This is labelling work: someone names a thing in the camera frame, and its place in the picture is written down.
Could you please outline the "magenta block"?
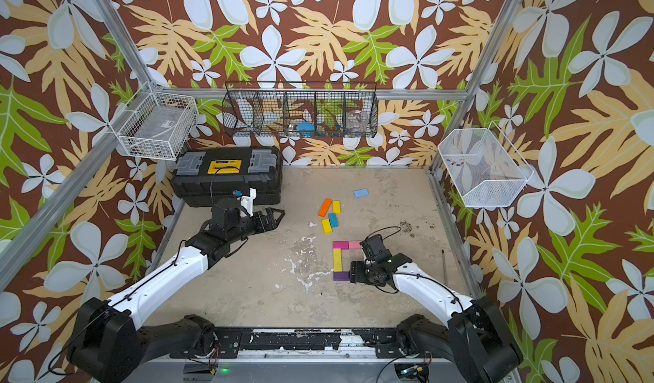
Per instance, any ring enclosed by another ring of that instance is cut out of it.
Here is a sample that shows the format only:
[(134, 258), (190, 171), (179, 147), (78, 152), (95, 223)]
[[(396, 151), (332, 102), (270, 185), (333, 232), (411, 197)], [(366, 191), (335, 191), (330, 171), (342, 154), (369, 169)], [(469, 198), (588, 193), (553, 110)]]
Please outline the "magenta block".
[(348, 250), (350, 247), (350, 243), (347, 241), (335, 241), (332, 243), (332, 248), (334, 250)]

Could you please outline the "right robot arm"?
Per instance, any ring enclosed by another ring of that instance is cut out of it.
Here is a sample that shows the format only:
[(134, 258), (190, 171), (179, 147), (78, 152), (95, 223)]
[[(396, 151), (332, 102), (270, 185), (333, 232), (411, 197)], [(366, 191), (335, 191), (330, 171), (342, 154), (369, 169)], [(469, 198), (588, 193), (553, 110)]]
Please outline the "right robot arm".
[(454, 291), (427, 275), (407, 255), (392, 254), (379, 234), (359, 245), (364, 260), (351, 263), (351, 283), (378, 289), (390, 286), (439, 320), (432, 323), (416, 314), (400, 323), (396, 331), (402, 354), (432, 354), (446, 359), (467, 382), (501, 382), (523, 363), (523, 352), (492, 300)]

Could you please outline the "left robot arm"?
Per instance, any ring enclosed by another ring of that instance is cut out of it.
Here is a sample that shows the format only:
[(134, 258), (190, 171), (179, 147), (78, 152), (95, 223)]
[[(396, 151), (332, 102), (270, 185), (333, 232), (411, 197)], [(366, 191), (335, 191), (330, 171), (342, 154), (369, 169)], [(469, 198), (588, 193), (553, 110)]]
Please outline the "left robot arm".
[(80, 307), (66, 360), (100, 382), (124, 381), (142, 364), (181, 352), (217, 353), (215, 326), (198, 315), (175, 323), (146, 320), (182, 287), (235, 254), (253, 236), (276, 230), (285, 212), (254, 211), (247, 198), (228, 197), (211, 208), (211, 218), (162, 267), (105, 301), (92, 298)]

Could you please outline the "teal block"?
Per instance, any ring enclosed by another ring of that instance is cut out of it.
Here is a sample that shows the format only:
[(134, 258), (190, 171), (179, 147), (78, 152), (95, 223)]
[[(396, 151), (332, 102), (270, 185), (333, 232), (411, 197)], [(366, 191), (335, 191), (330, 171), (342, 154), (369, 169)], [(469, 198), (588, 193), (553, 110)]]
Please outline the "teal block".
[(328, 220), (329, 220), (330, 226), (332, 228), (339, 227), (339, 221), (337, 219), (337, 214), (335, 214), (335, 213), (328, 214)]

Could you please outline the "purple block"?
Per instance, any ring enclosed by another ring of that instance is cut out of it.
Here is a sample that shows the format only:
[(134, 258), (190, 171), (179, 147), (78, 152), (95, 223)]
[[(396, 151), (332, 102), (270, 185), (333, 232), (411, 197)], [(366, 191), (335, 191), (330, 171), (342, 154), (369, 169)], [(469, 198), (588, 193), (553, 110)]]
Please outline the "purple block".
[(349, 282), (350, 277), (348, 272), (333, 272), (334, 282)]

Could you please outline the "long yellow block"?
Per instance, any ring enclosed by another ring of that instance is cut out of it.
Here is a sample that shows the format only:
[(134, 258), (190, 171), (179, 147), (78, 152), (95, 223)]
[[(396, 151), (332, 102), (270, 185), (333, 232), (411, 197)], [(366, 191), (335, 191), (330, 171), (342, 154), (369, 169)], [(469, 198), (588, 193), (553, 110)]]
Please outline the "long yellow block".
[(333, 265), (334, 265), (334, 272), (342, 272), (343, 271), (342, 250), (341, 249), (334, 249), (333, 250)]

